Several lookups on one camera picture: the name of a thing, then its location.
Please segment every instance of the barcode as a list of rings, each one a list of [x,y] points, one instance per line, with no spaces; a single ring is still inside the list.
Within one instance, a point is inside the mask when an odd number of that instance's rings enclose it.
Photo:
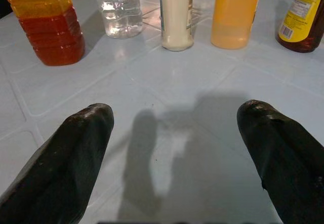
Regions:
[[[290,39],[293,35],[293,30],[286,27],[285,25],[282,25],[280,33],[283,34],[287,39]]]

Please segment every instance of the white bottle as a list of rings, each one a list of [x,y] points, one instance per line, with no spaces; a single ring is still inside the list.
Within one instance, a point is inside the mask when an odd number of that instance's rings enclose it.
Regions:
[[[193,45],[191,34],[192,0],[160,0],[162,46],[183,51]]]

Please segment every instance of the plastic bottle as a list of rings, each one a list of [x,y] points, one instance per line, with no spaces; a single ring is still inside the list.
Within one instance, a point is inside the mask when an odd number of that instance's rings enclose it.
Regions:
[[[192,0],[160,0],[162,46],[183,51],[193,45],[191,34]]]
[[[292,51],[311,52],[323,37],[323,25],[324,0],[294,0],[276,39]]]
[[[245,47],[258,0],[215,0],[211,42],[224,49]]]
[[[140,0],[97,0],[106,34],[129,38],[142,31]]]
[[[85,42],[71,0],[8,0],[39,59],[49,66],[77,62]]]

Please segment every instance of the red liquid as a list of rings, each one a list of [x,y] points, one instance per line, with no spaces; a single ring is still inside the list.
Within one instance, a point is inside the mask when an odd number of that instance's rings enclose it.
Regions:
[[[59,16],[19,19],[38,58],[48,66],[76,63],[85,41],[73,7]]]

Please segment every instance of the brown liquid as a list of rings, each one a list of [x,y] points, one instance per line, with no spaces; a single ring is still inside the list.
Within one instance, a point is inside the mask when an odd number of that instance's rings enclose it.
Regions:
[[[324,33],[324,0],[320,0],[313,24],[310,28],[307,38],[299,42],[283,41],[279,35],[276,35],[277,41],[289,50],[307,53],[312,52],[319,46]]]

